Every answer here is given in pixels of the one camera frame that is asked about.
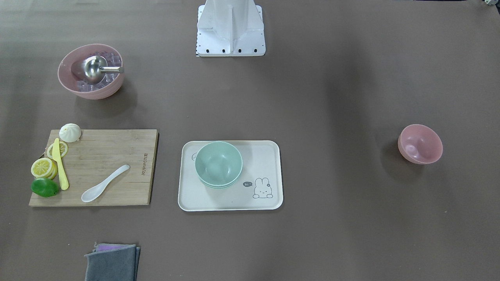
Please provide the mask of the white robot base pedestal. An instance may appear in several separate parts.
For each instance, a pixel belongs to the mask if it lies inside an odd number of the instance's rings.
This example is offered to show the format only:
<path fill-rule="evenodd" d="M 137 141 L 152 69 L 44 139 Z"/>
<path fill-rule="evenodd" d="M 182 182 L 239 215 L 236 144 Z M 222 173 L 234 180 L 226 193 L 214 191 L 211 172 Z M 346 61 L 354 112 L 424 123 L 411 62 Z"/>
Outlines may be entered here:
<path fill-rule="evenodd" d="M 263 9 L 253 0 L 207 0 L 197 15 L 198 57 L 265 55 Z"/>

